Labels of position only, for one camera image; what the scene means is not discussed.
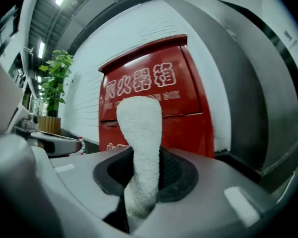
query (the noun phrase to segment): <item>plant pot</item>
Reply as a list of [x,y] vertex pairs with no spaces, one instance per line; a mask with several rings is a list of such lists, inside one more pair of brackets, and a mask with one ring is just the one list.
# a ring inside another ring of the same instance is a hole
[[61,118],[59,117],[39,117],[40,131],[61,135]]

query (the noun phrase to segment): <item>gray armrest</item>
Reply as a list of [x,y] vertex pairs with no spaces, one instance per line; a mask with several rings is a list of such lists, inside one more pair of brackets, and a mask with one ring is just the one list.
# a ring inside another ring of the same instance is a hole
[[33,132],[31,137],[40,140],[44,144],[44,150],[48,156],[67,155],[81,149],[81,142],[69,137],[46,132]]

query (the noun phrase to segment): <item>text fire extinguisher box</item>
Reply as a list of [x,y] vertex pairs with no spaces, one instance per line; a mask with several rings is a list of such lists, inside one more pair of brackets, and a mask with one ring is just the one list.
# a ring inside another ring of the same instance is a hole
[[103,65],[99,98],[100,151],[128,143],[117,123],[118,104],[132,96],[160,102],[161,145],[213,157],[213,130],[205,91],[187,50],[187,36],[149,42]]

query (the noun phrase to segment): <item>fire extinguisher box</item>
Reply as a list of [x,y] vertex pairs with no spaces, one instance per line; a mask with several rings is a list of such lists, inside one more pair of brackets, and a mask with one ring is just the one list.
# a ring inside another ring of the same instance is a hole
[[187,35],[134,48],[103,65],[99,97],[99,149],[127,145],[117,122],[118,104],[132,96],[160,102],[161,145],[214,156],[213,129],[205,91],[187,49]]

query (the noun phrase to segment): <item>bottle with red cap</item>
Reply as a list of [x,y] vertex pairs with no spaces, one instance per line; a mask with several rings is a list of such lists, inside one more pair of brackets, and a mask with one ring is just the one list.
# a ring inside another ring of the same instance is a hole
[[78,137],[78,140],[81,142],[81,149],[80,149],[79,153],[81,155],[84,155],[84,154],[86,154],[86,147],[85,147],[84,140],[82,137]]

